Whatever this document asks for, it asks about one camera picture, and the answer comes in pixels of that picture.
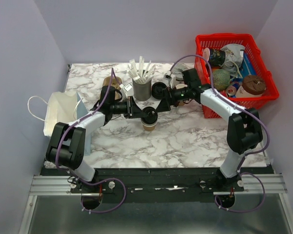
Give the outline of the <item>black coffee cup lid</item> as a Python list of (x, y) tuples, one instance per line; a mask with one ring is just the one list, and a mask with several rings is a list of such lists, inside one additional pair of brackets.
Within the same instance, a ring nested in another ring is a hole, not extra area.
[(158, 120), (158, 114), (153, 107), (145, 107), (143, 110), (145, 116), (141, 118), (142, 122), (146, 124), (154, 124)]

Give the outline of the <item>brown paper coffee cup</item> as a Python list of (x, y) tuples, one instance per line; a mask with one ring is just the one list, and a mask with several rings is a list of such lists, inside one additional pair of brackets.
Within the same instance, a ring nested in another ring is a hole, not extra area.
[(154, 122), (152, 124), (148, 124), (148, 123), (142, 121), (143, 129), (148, 132), (154, 131), (156, 124), (157, 124), (157, 122)]

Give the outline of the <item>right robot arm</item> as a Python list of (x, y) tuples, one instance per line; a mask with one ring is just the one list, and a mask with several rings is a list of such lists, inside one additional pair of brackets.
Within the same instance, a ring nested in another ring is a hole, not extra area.
[(156, 112), (168, 112), (182, 101), (194, 100), (209, 107), (227, 122), (229, 151), (215, 178), (216, 188), (226, 191), (232, 186), (232, 180), (237, 178), (246, 156), (252, 154), (252, 150), (263, 139), (258, 111), (236, 105), (211, 85), (202, 84), (195, 69), (185, 70), (182, 75), (185, 87), (166, 86), (162, 82), (152, 85), (151, 95), (160, 102)]

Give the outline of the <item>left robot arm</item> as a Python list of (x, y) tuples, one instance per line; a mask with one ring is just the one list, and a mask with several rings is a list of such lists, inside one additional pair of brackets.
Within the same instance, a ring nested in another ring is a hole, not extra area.
[(114, 114), (126, 118), (144, 118), (147, 116), (135, 103), (133, 97), (117, 101), (117, 90), (104, 86), (95, 106), (83, 117), (71, 123), (58, 122), (52, 132), (46, 151), (46, 160), (58, 169), (68, 170), (82, 181), (82, 187), (89, 193), (98, 189), (95, 169), (84, 160), (85, 140), (96, 129), (105, 126)]

